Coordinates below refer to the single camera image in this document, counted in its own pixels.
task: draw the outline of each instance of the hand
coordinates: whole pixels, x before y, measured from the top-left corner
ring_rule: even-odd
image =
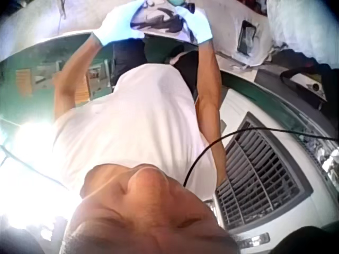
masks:
[[[213,38],[210,24],[206,16],[199,9],[196,8],[194,14],[181,6],[177,6],[175,10],[179,16],[185,19],[198,44]]]
[[[133,1],[115,7],[107,14],[101,27],[93,32],[100,40],[102,46],[105,46],[112,41],[145,37],[143,32],[131,28],[131,20],[142,4],[144,4],[144,0]]]

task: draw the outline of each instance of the air vent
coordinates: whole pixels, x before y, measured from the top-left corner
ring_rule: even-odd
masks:
[[[253,120],[248,115],[240,128],[263,127]],[[228,144],[226,154],[228,179],[216,194],[228,229],[260,220],[305,192],[281,152],[270,145],[266,132],[239,133]]]

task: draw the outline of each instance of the white t-shirt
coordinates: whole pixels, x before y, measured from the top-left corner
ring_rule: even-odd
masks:
[[[192,95],[170,65],[130,70],[120,77],[114,93],[70,110],[55,128],[55,166],[65,186],[78,193],[86,174],[103,164],[151,164],[183,184],[208,144],[199,131]],[[212,197],[216,184],[209,150],[195,166],[187,188],[205,200]]]

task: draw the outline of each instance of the nose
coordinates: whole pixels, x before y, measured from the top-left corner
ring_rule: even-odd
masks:
[[[153,199],[158,193],[166,194],[168,191],[167,176],[155,166],[141,167],[128,182],[128,193],[150,193]]]
[[[173,202],[169,187],[167,176],[154,166],[141,168],[130,178],[126,199],[140,230],[169,225]]]

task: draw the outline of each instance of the man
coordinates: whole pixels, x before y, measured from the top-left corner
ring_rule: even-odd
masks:
[[[83,198],[61,252],[236,253],[237,244],[202,201],[225,179],[222,143],[201,158],[183,187],[198,155],[220,137],[221,77],[200,11],[176,9],[199,42],[196,105],[178,70],[137,67],[132,48],[135,58],[114,93],[75,108],[75,84],[102,46],[144,37],[130,27],[142,3],[111,11],[55,80],[56,166]]]

